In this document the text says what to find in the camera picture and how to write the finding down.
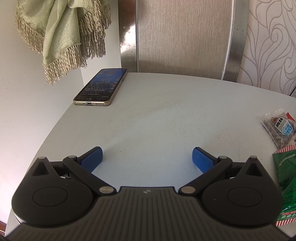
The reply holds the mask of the green pea snack bag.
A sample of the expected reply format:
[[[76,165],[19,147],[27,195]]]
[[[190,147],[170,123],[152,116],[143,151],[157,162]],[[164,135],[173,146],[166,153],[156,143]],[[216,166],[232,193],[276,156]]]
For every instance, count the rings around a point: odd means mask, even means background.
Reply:
[[[276,226],[295,222],[295,145],[286,146],[273,153],[278,183],[283,198],[282,210]]]

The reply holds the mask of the clear sunflower seed packet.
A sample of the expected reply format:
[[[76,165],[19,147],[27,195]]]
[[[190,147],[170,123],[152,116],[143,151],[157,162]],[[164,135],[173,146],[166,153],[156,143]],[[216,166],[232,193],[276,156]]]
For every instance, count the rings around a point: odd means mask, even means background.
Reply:
[[[261,123],[278,150],[295,145],[295,119],[284,109],[264,114]]]

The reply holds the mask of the gold smartphone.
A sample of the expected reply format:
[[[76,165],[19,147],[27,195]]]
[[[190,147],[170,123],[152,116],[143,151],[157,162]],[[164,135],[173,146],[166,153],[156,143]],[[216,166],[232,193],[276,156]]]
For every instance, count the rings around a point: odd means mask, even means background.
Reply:
[[[127,68],[101,69],[74,97],[75,105],[109,106],[128,74]]]

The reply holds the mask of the green fringed curtain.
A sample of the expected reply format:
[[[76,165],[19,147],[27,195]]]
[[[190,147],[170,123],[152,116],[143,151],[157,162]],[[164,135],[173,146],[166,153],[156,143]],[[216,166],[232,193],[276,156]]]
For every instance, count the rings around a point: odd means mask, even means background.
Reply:
[[[103,57],[110,24],[108,1],[18,1],[16,5],[18,33],[43,56],[48,84],[85,68],[89,58]]]

